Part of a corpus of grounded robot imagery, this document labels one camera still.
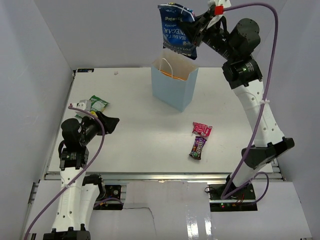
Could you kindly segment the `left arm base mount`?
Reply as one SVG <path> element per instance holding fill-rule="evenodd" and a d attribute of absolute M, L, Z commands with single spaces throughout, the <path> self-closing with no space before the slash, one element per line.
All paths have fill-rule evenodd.
<path fill-rule="evenodd" d="M 104 199 L 121 199 L 122 186 L 115 184 L 103 184 L 98 186 L 99 194 L 96 202 L 102 201 Z"/>

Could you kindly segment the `blue snack bag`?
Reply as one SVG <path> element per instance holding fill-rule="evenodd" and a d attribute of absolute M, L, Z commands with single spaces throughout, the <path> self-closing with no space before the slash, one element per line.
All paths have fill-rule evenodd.
<path fill-rule="evenodd" d="M 192 23 L 195 21 L 193 10 L 183 5 L 169 2 L 157 6 L 162 27 L 164 49 L 169 49 L 177 54 L 184 55 L 192 60 L 197 56 L 196 46 L 190 42 L 178 23 Z"/>

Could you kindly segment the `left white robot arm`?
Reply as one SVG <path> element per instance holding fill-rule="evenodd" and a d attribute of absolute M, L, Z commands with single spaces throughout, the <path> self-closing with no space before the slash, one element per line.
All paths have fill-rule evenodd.
<path fill-rule="evenodd" d="M 45 240 L 89 240 L 89 222 L 94 203 L 106 194 L 99 174 L 87 175 L 90 165 L 87 145 L 95 136 L 111 134 L 119 118 L 97 111 L 86 113 L 81 120 L 68 118 L 61 124 L 63 140 L 58 147 L 60 187 L 55 220 Z"/>

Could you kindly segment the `orange potato chip bag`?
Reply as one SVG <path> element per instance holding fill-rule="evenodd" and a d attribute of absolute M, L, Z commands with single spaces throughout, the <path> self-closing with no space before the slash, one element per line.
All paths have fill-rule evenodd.
<path fill-rule="evenodd" d="M 172 79 L 175 79 L 175 80 L 181 80 L 181 81 L 186 81 L 186 80 L 187 80 L 186 78 L 182 78 L 182 77 L 180 77 L 180 76 L 175 76 L 175 75 L 173 75 L 172 73 L 168 73 L 168 72 L 166 72 L 166 71 L 160 70 L 160 72 L 161 72 L 163 75 L 165 75 L 165 76 L 167 76 L 167 77 L 170 77 L 170 78 L 172 78 Z"/>

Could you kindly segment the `brown M&M's packet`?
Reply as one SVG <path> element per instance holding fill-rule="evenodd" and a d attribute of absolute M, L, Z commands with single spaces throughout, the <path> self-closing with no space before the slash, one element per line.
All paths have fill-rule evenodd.
<path fill-rule="evenodd" d="M 195 160 L 201 160 L 202 151 L 206 144 L 206 139 L 202 136 L 196 136 L 189 156 Z"/>

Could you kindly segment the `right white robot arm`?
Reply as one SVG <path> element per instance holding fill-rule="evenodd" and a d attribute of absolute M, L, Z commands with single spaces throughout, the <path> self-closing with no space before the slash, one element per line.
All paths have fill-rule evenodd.
<path fill-rule="evenodd" d="M 224 78 L 239 99 L 252 129 L 249 144 L 241 151 L 241 161 L 226 178 L 222 199 L 238 199 L 244 187 L 268 163 L 295 146 L 295 142 L 278 126 L 267 101 L 268 83 L 252 56 L 260 44 L 260 27 L 250 18 L 241 19 L 232 31 L 227 30 L 223 16 L 211 24 L 214 11 L 209 9 L 194 22 L 180 22 L 178 26 L 196 47 L 206 44 L 226 59 L 222 66 Z"/>

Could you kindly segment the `green snack bag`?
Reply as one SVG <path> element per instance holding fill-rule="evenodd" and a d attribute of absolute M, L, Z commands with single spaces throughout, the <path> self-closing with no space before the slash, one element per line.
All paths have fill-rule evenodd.
<path fill-rule="evenodd" d="M 101 99 L 100 97 L 93 95 L 89 99 L 91 101 L 91 109 L 90 112 L 92 115 L 97 116 L 96 112 L 100 111 L 103 112 L 105 108 L 108 106 L 109 102 Z"/>

